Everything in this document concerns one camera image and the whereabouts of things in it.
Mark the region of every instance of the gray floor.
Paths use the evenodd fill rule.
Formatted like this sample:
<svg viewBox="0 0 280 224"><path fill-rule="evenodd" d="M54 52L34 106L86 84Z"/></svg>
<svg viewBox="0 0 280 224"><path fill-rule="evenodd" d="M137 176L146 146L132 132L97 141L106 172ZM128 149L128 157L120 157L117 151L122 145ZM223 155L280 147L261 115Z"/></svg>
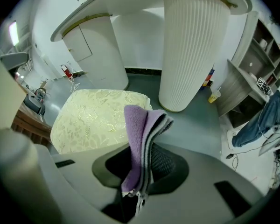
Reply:
<svg viewBox="0 0 280 224"><path fill-rule="evenodd" d="M154 110L162 109L158 102L160 76L147 76L129 74L129 87L127 90L147 95L151 99ZM87 76L75 79L79 89L93 89L93 85ZM53 125L55 119L67 98L70 96L71 84L67 79L59 79L48 90L48 96L44 101L46 113L44 118L49 125ZM162 142L192 151L211 155L220 159L221 130L219 117L215 104L210 104L207 99L210 89L199 91L188 107L180 113L169 113L174 118L173 126L156 139Z"/></svg>

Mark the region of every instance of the white cabinet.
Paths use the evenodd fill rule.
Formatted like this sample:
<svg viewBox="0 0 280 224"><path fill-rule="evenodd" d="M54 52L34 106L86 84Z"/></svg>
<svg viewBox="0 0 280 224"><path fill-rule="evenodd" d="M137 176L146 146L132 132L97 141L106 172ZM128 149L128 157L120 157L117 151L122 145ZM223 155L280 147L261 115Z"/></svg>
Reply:
<svg viewBox="0 0 280 224"><path fill-rule="evenodd" d="M76 62L92 55L79 26L66 34L63 40Z"/></svg>

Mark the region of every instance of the plastic cup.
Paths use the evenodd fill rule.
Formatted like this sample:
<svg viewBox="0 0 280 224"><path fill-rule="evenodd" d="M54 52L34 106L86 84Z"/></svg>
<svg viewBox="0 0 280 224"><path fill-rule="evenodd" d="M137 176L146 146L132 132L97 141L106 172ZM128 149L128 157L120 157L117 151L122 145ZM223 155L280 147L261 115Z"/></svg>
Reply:
<svg viewBox="0 0 280 224"><path fill-rule="evenodd" d="M212 95L209 97L209 102L213 103L218 97L221 96L220 91L215 91L214 93L212 93Z"/></svg>

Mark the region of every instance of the red object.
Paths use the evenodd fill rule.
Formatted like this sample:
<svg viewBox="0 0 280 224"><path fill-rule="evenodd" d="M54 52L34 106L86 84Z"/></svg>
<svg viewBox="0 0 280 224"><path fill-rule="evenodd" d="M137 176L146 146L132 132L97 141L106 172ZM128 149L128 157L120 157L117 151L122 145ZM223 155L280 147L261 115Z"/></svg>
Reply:
<svg viewBox="0 0 280 224"><path fill-rule="evenodd" d="M65 65L61 65L61 69L63 70L63 72L66 74L66 76L67 76L68 78L71 78L71 76L72 76L73 74L71 74L70 70L69 70Z"/></svg>

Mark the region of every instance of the white pleated column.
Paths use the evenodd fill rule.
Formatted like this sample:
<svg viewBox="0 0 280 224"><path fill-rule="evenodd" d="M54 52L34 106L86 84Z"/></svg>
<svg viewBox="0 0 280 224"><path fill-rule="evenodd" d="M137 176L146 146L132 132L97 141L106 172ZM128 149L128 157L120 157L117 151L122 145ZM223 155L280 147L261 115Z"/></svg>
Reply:
<svg viewBox="0 0 280 224"><path fill-rule="evenodd" d="M230 9L221 0L165 0L165 40L160 104L184 110L212 68Z"/></svg>

